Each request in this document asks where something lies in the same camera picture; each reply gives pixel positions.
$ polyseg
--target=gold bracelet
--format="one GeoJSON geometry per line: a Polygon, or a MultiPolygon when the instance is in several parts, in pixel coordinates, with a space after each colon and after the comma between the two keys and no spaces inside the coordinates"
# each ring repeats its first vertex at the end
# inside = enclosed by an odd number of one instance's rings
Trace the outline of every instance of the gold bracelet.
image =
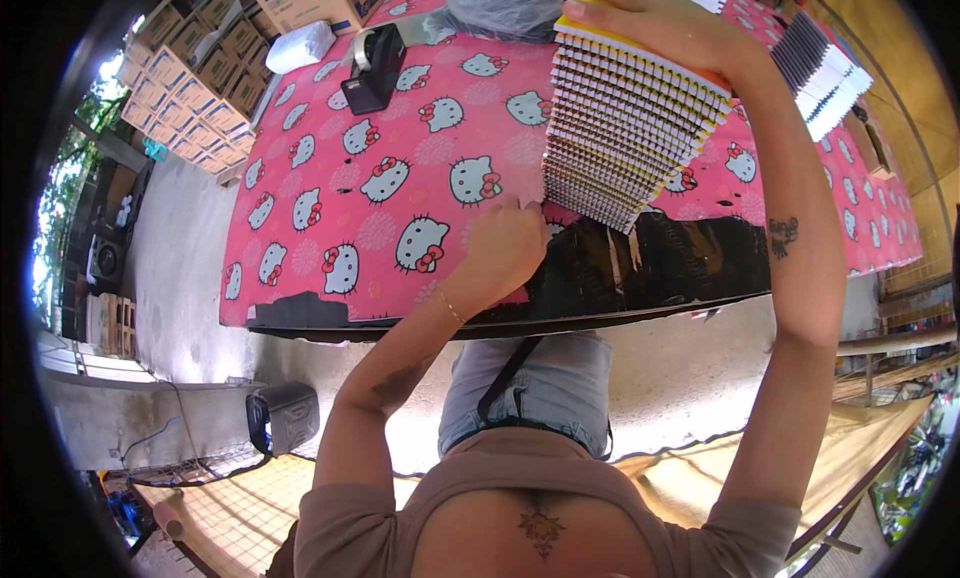
{"type": "Polygon", "coordinates": [[[453,318],[455,320],[461,323],[467,323],[467,320],[465,320],[459,313],[457,313],[457,310],[454,309],[453,305],[450,304],[450,301],[447,300],[447,293],[445,293],[443,289],[439,290],[439,299],[443,301],[443,304],[446,305],[448,309],[450,309],[450,313],[453,314],[453,318]]]}

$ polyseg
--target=woman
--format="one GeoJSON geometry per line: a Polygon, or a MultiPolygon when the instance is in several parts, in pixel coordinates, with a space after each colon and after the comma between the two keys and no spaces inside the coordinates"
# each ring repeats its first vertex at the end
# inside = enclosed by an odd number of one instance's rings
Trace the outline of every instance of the woman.
{"type": "Polygon", "coordinates": [[[664,524],[598,461],[611,355],[593,333],[524,351],[492,400],[484,394],[518,343],[468,343],[443,408],[441,461],[395,511],[387,419],[464,321],[544,258],[539,208],[505,197],[474,225],[462,264],[338,392],[300,503],[298,576],[773,576],[783,564],[831,403],[846,280],[833,197],[760,45],[686,0],[606,1],[613,7],[570,1],[563,12],[724,75],[749,112],[762,167],[776,339],[709,519],[699,530],[664,524]]]}

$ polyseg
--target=pink tablecloth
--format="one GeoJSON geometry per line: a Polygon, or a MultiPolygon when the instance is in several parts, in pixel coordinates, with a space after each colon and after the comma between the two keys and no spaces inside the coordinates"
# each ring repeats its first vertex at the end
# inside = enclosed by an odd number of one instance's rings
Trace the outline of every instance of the pink tablecloth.
{"type": "MultiPolygon", "coordinates": [[[[442,3],[390,0],[373,22],[442,3]]],[[[773,42],[783,31],[758,7],[728,0],[724,16],[744,29],[762,24],[753,33],[773,42]]],[[[326,62],[285,76],[263,116],[227,237],[224,325],[304,291],[345,302],[351,320],[403,316],[463,259],[471,226],[492,201],[543,197],[555,45],[442,34],[408,49],[387,109],[355,117],[339,92],[349,70],[337,67],[349,41],[339,39],[326,62]]],[[[850,273],[918,258],[899,181],[867,177],[843,128],[818,147],[846,224],[850,273]]],[[[756,156],[746,115],[731,115],[651,208],[674,220],[736,215],[763,225],[756,156]]],[[[554,233],[578,219],[554,204],[544,213],[554,233]]]]}

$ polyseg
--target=beige top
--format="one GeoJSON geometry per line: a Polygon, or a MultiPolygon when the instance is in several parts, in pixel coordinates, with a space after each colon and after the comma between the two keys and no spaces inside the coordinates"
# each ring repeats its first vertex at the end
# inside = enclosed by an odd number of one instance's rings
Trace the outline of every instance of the beige top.
{"type": "Polygon", "coordinates": [[[451,449],[401,511],[390,494],[369,486],[307,492],[300,500],[295,574],[408,576],[421,531],[441,503],[498,488],[579,494],[617,506],[646,540],[659,578],[772,577],[801,516],[783,505],[727,500],[713,506],[700,529],[681,528],[656,517],[626,475],[590,458],[573,440],[532,428],[494,428],[451,449]]]}

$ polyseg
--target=denim shorts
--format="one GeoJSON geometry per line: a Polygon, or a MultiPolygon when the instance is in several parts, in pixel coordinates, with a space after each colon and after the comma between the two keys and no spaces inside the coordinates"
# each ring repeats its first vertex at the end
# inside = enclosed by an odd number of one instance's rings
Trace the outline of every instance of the denim shorts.
{"type": "MultiPolygon", "coordinates": [[[[453,364],[453,383],[443,402],[438,452],[489,427],[477,403],[523,339],[470,341],[453,364]]],[[[607,448],[607,379],[612,351],[596,332],[543,337],[489,407],[487,420],[522,417],[569,436],[594,459],[607,448]]]]}

